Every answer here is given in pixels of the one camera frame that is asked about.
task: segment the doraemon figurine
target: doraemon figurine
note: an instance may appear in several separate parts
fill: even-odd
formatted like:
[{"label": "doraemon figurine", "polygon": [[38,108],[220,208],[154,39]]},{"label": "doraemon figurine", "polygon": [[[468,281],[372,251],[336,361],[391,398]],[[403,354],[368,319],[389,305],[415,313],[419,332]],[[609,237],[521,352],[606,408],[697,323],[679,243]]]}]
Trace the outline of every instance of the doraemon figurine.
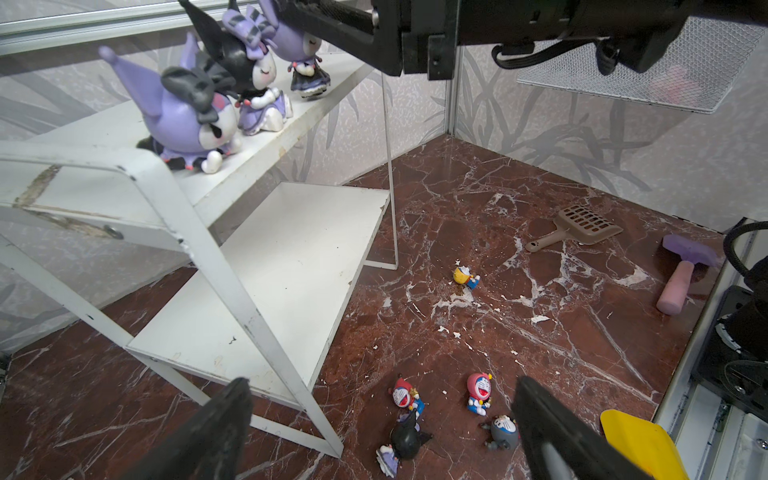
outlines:
[{"label": "doraemon figurine", "polygon": [[514,451],[520,442],[518,426],[514,420],[506,415],[500,415],[491,423],[480,425],[485,430],[491,431],[491,441],[486,442],[488,450],[504,449]]},{"label": "doraemon figurine", "polygon": [[485,410],[491,406],[491,378],[489,373],[472,373],[467,379],[467,409],[470,412],[486,415]]},{"label": "doraemon figurine", "polygon": [[480,283],[480,276],[470,274],[468,266],[457,266],[456,270],[453,270],[453,281],[459,285],[468,286],[470,290],[474,290],[478,283]]},{"label": "doraemon figurine", "polygon": [[416,418],[424,412],[424,402],[419,397],[419,392],[404,378],[399,377],[397,379],[395,388],[389,389],[389,394],[392,395],[395,405],[401,409],[415,410]]}]

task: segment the brown plastic scoop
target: brown plastic scoop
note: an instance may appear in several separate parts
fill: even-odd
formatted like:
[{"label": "brown plastic scoop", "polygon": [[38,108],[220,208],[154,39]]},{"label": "brown plastic scoop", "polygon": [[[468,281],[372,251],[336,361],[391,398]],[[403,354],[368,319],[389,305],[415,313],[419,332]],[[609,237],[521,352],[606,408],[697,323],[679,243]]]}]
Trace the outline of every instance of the brown plastic scoop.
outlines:
[{"label": "brown plastic scoop", "polygon": [[611,223],[592,210],[578,205],[560,210],[554,218],[554,225],[558,228],[556,231],[527,243],[525,249],[529,252],[538,252],[542,248],[549,247],[566,238],[576,240],[584,245],[592,245],[624,231],[617,224]]}]

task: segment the metal frame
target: metal frame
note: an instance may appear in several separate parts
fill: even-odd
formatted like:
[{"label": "metal frame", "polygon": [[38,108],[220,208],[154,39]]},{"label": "metal frame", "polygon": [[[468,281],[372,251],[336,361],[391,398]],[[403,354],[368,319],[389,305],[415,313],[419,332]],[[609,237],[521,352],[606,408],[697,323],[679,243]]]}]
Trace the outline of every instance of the metal frame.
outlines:
[{"label": "metal frame", "polygon": [[[221,253],[218,242],[205,227],[174,180],[173,174],[162,162],[157,161],[156,155],[138,149],[62,147],[48,144],[36,144],[34,149],[30,149],[29,144],[25,142],[0,143],[2,143],[0,161],[105,170],[124,175],[132,181],[162,219],[167,232],[205,276],[235,320],[243,327],[251,342],[258,348],[323,437],[309,435],[257,415],[252,417],[251,426],[327,455],[337,458],[341,456],[344,449],[343,443],[314,399],[311,388],[304,384],[290,358],[261,316],[258,307]],[[387,155],[396,260],[394,264],[366,261],[365,265],[394,270],[398,265],[398,254],[389,140],[387,140]],[[0,244],[0,263],[15,270],[29,283],[65,306],[121,348],[125,349],[133,339],[130,333],[45,270],[11,241],[0,237],[0,243],[2,243]],[[196,402],[202,405],[208,401],[209,397],[205,393],[175,369],[151,357],[128,352]]]},{"label": "metal frame", "polygon": [[[238,1],[239,5],[247,3]],[[227,0],[200,0],[195,5],[215,18],[227,10]],[[188,25],[190,19],[178,2],[17,20],[0,23],[0,57]]]},{"label": "metal frame", "polygon": [[389,146],[389,109],[386,106],[386,91],[384,90],[384,73],[382,75],[382,102],[384,104],[384,138],[386,140],[386,166],[389,174],[389,208],[392,209],[392,241],[395,244],[395,262],[384,263],[366,260],[364,265],[375,266],[386,270],[397,270],[400,264],[400,256],[397,249],[397,219],[395,217],[395,184],[392,182],[392,148]]}]

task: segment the leaf pattern wallpaper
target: leaf pattern wallpaper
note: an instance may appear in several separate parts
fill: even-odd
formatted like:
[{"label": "leaf pattern wallpaper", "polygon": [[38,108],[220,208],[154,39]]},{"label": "leaf pattern wallpaper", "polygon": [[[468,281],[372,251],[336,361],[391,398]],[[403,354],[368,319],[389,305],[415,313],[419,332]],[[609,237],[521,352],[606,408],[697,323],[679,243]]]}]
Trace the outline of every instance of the leaf pattern wallpaper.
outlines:
[{"label": "leaf pattern wallpaper", "polygon": [[519,84],[490,52],[463,49],[461,139],[715,230],[768,220],[766,39],[712,115]]},{"label": "leaf pattern wallpaper", "polygon": [[[114,72],[98,59],[99,45],[162,70],[177,63],[185,35],[184,29],[176,29],[1,57],[0,139],[23,141],[129,101]],[[324,45],[320,54],[338,51]],[[423,75],[382,78],[374,71],[259,179],[212,231],[222,241],[227,239],[280,181],[343,184],[385,163],[382,96],[387,101],[393,156],[445,131],[444,81],[429,82]],[[99,306],[189,261],[180,253],[3,221],[0,233]],[[61,306],[0,266],[0,351],[13,352],[72,320]]]}]

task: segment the purple brush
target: purple brush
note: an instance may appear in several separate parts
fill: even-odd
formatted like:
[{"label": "purple brush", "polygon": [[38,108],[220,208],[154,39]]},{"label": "purple brush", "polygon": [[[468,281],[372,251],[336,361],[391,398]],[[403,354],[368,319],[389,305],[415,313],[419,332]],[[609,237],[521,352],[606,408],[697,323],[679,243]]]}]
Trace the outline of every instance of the purple brush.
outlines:
[{"label": "purple brush", "polygon": [[667,286],[656,302],[656,308],[667,315],[677,315],[683,309],[685,297],[688,295],[690,276],[697,263],[717,265],[717,253],[701,243],[688,240],[680,235],[666,235],[661,243],[670,252],[680,255],[682,261],[677,264]]}]

